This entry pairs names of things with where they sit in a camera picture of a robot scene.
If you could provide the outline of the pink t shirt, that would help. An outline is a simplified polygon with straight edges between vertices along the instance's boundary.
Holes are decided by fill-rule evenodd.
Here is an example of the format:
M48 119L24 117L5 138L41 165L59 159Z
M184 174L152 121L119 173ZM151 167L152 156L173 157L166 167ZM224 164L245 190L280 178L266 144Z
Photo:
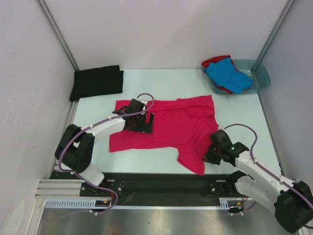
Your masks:
M211 145L209 136L219 128L212 96L156 100L152 104L148 113L155 115L153 132L125 130L112 134L109 151L173 147L179 152L178 162L182 166L203 176L203 158Z

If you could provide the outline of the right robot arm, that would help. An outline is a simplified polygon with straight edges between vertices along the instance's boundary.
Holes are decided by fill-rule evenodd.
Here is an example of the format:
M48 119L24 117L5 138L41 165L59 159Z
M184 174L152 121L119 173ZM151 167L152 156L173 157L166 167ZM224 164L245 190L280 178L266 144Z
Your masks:
M272 172L253 156L252 148L233 143L224 130L210 135L211 145L204 161L222 161L238 171L229 175L225 190L230 196L243 194L272 212L289 233L295 233L313 220L313 194L303 181L295 182Z

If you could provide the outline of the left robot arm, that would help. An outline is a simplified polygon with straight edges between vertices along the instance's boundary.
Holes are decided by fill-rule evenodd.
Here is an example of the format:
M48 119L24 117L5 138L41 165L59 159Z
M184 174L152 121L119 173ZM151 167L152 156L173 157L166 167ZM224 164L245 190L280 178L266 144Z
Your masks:
M146 100L133 98L128 105L114 110L108 118L95 124L86 127L69 125L56 148L56 160L84 181L91 183L91 190L96 195L104 195L108 190L108 183L104 181L104 174L91 162L94 145L103 138L126 130L151 134L154 114L150 113L148 122L146 119L154 102L152 100L148 104Z

